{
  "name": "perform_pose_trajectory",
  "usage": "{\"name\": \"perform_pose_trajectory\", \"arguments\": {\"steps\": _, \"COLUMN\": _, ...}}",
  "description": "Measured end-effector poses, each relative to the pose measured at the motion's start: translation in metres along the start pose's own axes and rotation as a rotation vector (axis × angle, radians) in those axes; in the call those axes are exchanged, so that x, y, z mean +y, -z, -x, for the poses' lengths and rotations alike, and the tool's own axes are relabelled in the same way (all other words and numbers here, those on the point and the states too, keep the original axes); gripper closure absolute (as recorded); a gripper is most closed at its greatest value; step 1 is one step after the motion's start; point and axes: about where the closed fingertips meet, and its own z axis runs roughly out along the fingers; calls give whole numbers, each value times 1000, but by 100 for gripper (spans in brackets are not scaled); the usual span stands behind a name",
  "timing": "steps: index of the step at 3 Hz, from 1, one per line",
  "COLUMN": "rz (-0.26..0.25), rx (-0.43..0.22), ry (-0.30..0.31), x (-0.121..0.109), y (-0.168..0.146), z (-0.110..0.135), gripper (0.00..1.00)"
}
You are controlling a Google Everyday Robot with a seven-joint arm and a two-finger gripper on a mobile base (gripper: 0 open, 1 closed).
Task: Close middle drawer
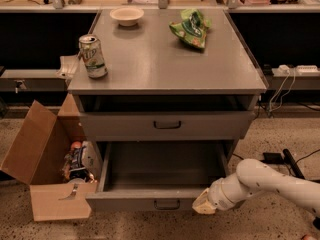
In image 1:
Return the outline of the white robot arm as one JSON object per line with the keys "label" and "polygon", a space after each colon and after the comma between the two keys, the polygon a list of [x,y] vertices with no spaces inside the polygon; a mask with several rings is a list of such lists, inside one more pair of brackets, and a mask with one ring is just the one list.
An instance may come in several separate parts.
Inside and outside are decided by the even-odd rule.
{"label": "white robot arm", "polygon": [[279,196],[320,217],[320,184],[282,174],[256,159],[244,159],[236,171],[214,181],[193,202],[199,214],[226,211],[265,192]]}

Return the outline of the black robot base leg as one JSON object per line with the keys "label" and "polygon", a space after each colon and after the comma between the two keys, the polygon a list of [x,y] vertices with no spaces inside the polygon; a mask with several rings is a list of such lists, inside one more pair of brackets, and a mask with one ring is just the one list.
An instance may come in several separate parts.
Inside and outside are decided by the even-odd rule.
{"label": "black robot base leg", "polygon": [[[288,149],[283,150],[284,161],[290,166],[290,170],[293,172],[294,176],[300,179],[304,179],[304,175],[298,166],[299,160],[295,160]],[[320,218],[316,217],[313,221],[315,228],[320,230]]]}

